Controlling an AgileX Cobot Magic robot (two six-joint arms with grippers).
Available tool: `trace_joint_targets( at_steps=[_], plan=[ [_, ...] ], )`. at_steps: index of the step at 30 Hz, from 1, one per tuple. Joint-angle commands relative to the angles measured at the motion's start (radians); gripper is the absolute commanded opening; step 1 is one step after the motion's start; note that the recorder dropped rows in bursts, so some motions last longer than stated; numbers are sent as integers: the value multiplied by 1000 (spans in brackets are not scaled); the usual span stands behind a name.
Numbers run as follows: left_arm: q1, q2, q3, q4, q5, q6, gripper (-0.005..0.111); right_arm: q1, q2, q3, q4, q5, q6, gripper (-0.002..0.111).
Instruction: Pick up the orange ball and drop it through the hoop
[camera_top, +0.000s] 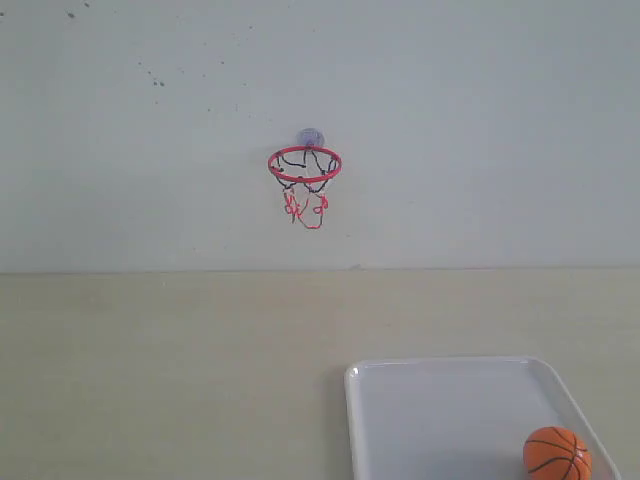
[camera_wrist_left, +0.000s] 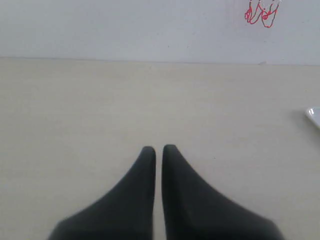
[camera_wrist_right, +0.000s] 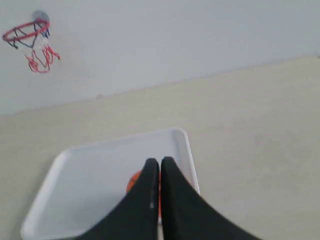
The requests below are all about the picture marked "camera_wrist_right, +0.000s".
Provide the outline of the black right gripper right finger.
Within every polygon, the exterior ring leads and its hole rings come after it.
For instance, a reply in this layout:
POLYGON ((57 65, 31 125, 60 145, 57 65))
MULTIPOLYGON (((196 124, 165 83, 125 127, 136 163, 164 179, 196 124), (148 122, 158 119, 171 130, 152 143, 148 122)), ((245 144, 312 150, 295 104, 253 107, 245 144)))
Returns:
POLYGON ((257 240, 213 209, 172 157, 161 161, 161 218, 165 240, 257 240))

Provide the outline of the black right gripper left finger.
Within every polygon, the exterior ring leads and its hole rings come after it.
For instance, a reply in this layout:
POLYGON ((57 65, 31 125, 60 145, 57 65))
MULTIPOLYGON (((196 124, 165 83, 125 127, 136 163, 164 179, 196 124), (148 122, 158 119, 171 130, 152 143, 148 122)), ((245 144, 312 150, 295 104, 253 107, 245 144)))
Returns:
POLYGON ((131 190, 80 240, 156 240, 159 218, 159 164, 149 158, 131 190))

